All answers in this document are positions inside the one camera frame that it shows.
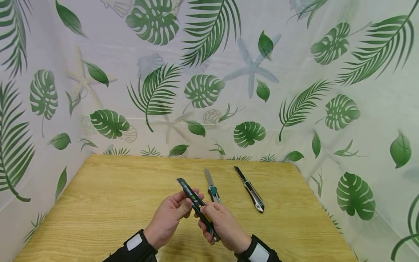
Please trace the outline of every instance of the person's left hand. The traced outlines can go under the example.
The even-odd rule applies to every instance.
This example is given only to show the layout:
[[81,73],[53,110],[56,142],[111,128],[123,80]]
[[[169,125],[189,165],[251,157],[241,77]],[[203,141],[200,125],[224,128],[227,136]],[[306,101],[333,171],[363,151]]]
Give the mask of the person's left hand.
[[[199,194],[199,189],[194,188],[198,196],[204,199],[204,194]],[[158,250],[166,245],[173,237],[181,218],[188,218],[192,211],[192,201],[181,191],[169,196],[160,204],[154,213],[150,224],[144,229],[144,236],[148,243]]]

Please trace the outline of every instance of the box cutter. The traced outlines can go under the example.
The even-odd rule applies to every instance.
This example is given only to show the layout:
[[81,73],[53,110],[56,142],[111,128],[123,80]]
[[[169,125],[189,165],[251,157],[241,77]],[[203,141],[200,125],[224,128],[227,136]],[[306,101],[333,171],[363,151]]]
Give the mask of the box cutter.
[[207,226],[208,232],[214,238],[214,242],[220,241],[220,237],[214,230],[214,225],[212,224],[211,219],[207,218],[204,214],[201,213],[199,210],[201,206],[204,206],[205,203],[199,198],[199,196],[191,189],[191,187],[186,183],[183,178],[178,178],[177,181],[181,184],[183,191],[185,192],[186,196],[192,200],[192,208],[198,214],[201,221]]
[[252,183],[244,177],[240,169],[236,166],[234,167],[234,169],[236,170],[238,176],[243,182],[244,187],[246,188],[247,192],[252,198],[256,210],[258,210],[260,213],[263,213],[263,211],[265,210],[265,204],[263,203],[262,198],[259,196],[258,192],[256,192],[255,188],[252,186]]
[[205,169],[205,175],[207,176],[208,181],[208,194],[211,196],[212,202],[221,204],[220,196],[217,188],[214,186],[214,182],[212,181],[212,177],[208,169]]

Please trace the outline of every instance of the hand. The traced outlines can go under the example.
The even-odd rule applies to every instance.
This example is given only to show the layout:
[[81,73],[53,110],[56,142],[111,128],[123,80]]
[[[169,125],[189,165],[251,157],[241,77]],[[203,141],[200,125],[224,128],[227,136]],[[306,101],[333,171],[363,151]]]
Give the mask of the hand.
[[[199,194],[199,189],[193,189],[203,199],[204,194]],[[181,218],[188,218],[192,211],[192,201],[181,191],[169,196],[160,204],[154,213],[150,224],[144,229],[144,236],[148,243],[158,250],[166,245],[173,237]]]
[[[201,212],[211,219],[215,232],[217,232],[217,235],[221,238],[222,244],[228,250],[232,250],[236,254],[241,254],[249,248],[252,238],[240,227],[228,208],[222,204],[206,202],[205,206],[201,207]],[[199,220],[198,225],[204,232],[204,236],[208,243],[213,245],[214,238],[208,232],[206,225],[201,219]]]

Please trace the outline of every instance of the person's right hand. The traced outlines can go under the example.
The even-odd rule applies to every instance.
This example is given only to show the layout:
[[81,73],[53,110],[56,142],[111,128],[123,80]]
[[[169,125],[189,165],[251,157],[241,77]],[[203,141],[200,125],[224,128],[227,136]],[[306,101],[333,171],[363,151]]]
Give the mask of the person's right hand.
[[[214,224],[215,232],[221,238],[222,244],[236,254],[245,252],[252,242],[252,238],[238,224],[233,214],[222,204],[206,202],[201,207],[201,212],[211,219]],[[214,245],[214,238],[208,232],[208,229],[201,219],[198,222],[199,227],[204,232],[208,243]]]

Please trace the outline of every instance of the wood grain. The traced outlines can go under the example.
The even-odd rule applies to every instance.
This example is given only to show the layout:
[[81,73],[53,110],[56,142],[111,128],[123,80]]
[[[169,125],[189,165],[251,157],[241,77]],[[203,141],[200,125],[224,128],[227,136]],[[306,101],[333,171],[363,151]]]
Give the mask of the wood grain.
[[[233,166],[263,198],[256,211]],[[181,190],[176,178],[205,192],[204,168],[242,227],[284,262],[355,262],[353,254],[290,163],[139,156],[89,157],[15,262],[101,262],[141,228],[161,201]],[[194,217],[183,219],[159,261],[234,261],[221,243],[210,246]]]

